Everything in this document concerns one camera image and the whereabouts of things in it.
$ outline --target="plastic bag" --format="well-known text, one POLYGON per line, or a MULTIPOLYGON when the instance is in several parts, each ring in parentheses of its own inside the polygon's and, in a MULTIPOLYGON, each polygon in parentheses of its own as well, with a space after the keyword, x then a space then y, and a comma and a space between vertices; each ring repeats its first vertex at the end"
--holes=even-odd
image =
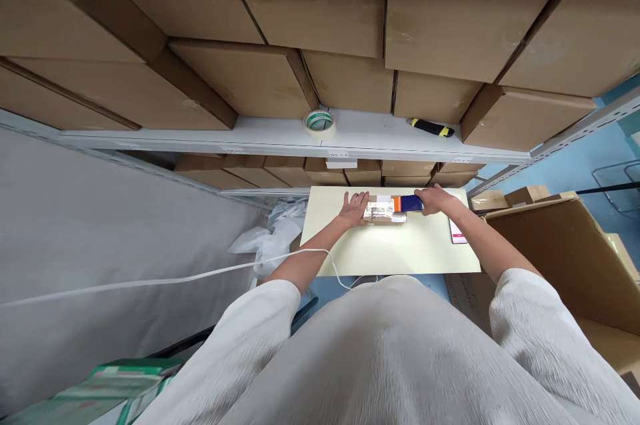
MULTIPOLYGON (((243 233, 231 244, 229 252, 255 252, 256 262, 288 254, 291 242, 302 232, 306 214, 306 198, 281 199, 269 214, 267 228, 256 227, 243 233)), ((279 258, 254 265, 255 275, 264 280, 284 261, 279 258)))
MULTIPOLYGON (((279 220, 272 234, 262 227, 252 228, 243 233, 231 244, 229 252, 235 254, 255 252, 256 262, 268 260, 272 257, 288 254, 291 242, 300 232, 302 232, 302 228, 291 218, 283 218, 279 220)), ((279 258, 256 264, 253 266, 255 275, 260 280, 264 280, 284 261, 284 258, 279 258)))
POLYGON ((305 225, 305 216, 307 215, 307 202, 307 198, 281 199, 269 214, 267 229, 273 233, 280 220, 289 218, 302 230, 305 225))

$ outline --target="white cable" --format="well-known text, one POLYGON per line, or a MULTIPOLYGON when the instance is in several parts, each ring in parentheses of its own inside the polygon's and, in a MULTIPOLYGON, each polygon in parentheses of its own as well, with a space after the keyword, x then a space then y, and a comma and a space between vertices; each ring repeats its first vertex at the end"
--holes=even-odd
POLYGON ((194 280, 200 280, 201 278, 206 278, 206 277, 217 275, 223 272, 230 272, 231 270, 238 270, 239 268, 245 268, 245 267, 261 264, 264 262, 270 262, 271 260, 286 258, 288 256, 296 255, 298 253, 303 253, 303 252, 325 252, 327 255, 329 255, 329 257, 331 258, 331 265, 333 266, 333 271, 335 272, 335 277, 338 279, 338 283, 340 283, 347 290, 351 290, 350 287, 346 286, 344 283, 340 281, 340 277, 338 276, 338 269, 335 266, 335 260, 333 259, 333 255, 331 255, 331 252, 329 250, 324 250, 322 248, 304 248, 302 250, 297 250, 296 252, 288 253, 286 255, 280 255, 277 257, 272 257, 267 260, 260 260, 258 262, 251 262, 248 264, 235 265, 228 268, 221 268, 220 270, 212 270, 210 272, 205 272, 199 275, 193 275, 189 277, 161 278, 159 280, 137 280, 136 282, 121 282, 117 284, 99 285, 99 286, 89 287, 89 288, 80 288, 78 290, 69 290, 66 292, 57 292, 49 295, 23 298, 22 300, 15 300, 14 302, 7 302, 7 303, 0 304, 0 308, 36 304, 41 302, 48 302, 50 300, 58 300, 59 298, 68 298, 72 296, 86 295, 86 294, 98 293, 98 292, 108 292, 109 290, 120 290, 121 288, 135 288, 139 286, 152 286, 152 285, 171 285, 171 284, 192 282, 194 280))

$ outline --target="phone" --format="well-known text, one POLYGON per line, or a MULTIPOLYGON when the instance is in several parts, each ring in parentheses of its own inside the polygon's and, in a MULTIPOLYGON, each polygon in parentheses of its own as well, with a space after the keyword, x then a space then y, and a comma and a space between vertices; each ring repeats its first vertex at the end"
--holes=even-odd
POLYGON ((451 219, 449 219, 449 225, 451 226, 451 241, 454 244, 468 243, 467 238, 463 235, 456 224, 451 221, 451 219))

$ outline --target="person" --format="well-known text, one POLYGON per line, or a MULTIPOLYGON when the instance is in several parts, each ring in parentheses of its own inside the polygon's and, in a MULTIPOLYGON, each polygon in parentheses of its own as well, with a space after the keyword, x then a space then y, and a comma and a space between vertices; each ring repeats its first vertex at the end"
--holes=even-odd
MULTIPOLYGON (((493 339, 409 276, 345 292, 291 336, 326 257, 297 254, 227 308, 137 425, 640 423, 640 401, 531 263, 438 185, 415 194, 497 283, 493 339)), ((330 250, 364 224, 368 196, 345 194, 301 248, 330 250)))

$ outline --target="sleeve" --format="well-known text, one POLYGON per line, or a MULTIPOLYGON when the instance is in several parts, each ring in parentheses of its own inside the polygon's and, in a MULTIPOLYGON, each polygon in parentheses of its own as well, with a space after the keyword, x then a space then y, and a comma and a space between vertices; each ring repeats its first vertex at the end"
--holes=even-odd
POLYGON ((235 300, 136 425, 218 423, 291 337, 300 299, 291 282, 273 280, 235 300))
POLYGON ((489 309, 493 339, 574 415, 607 424, 637 424, 640 401, 591 347, 542 277, 510 269, 489 309))

